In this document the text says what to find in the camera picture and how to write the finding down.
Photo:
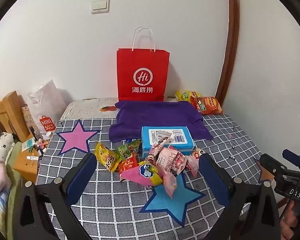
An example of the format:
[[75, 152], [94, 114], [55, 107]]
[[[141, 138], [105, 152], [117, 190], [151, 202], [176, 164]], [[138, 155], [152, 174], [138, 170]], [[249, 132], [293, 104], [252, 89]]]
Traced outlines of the person right hand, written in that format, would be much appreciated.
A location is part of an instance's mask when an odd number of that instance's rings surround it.
[[294, 204], [295, 202], [291, 201], [283, 220], [280, 222], [281, 240], [291, 239], [294, 235], [292, 228], [296, 227], [298, 223], [298, 219], [293, 211]]

